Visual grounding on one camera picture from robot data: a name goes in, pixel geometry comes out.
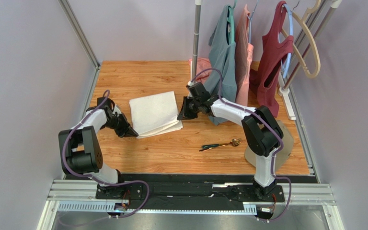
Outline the white cloth napkin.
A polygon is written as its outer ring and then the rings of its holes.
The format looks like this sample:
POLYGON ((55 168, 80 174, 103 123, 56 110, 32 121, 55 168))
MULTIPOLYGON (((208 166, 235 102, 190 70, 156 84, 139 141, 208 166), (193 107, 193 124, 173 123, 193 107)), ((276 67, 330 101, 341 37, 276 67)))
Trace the white cloth napkin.
POLYGON ((177 120, 178 108, 173 91, 139 97, 129 101, 133 129, 138 138, 148 138, 183 128, 177 120))

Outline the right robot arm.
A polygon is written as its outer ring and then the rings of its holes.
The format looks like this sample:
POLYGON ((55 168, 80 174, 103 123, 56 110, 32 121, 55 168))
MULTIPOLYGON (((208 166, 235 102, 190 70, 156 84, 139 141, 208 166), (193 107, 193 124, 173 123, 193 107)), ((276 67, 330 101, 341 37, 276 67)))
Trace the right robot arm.
POLYGON ((283 131, 269 108, 252 108, 233 103, 218 94, 211 95, 200 82, 187 85, 178 120, 196 119, 199 113, 223 118, 243 128, 249 149, 255 154, 254 193, 259 199, 276 186, 276 155, 283 148, 283 131))

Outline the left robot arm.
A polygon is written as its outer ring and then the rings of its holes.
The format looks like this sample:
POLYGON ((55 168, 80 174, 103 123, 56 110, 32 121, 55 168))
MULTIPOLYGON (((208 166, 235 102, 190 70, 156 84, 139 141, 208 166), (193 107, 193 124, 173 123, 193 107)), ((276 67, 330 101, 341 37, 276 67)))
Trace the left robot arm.
POLYGON ((112 129, 120 138, 138 137, 114 101, 100 97, 76 126, 59 132, 61 167, 66 175, 98 180, 97 198, 121 199, 128 194, 128 188, 121 172, 104 163, 97 137, 104 128, 112 129))

